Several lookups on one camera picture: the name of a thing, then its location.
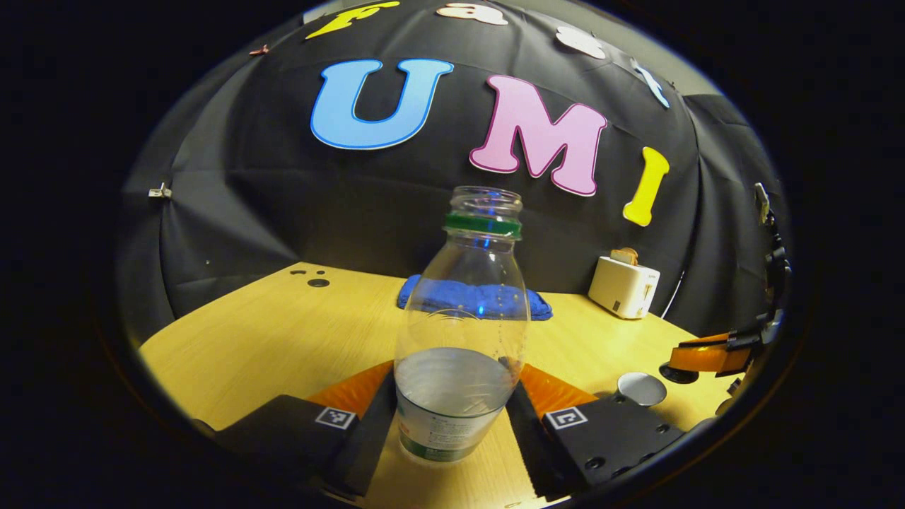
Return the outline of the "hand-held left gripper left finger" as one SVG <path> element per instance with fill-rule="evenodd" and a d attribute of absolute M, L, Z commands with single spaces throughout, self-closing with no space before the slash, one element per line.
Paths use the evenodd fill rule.
<path fill-rule="evenodd" d="M 308 397 L 274 397 L 213 441 L 278 480 L 363 497 L 397 408 L 393 368 L 385 361 Z"/>

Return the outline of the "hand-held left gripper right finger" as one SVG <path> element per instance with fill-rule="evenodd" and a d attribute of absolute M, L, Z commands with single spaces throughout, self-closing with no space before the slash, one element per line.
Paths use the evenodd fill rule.
<path fill-rule="evenodd" d="M 597 397 L 529 363 L 506 411 L 531 486 L 545 499 L 614 482 L 685 435 L 629 397 Z"/>

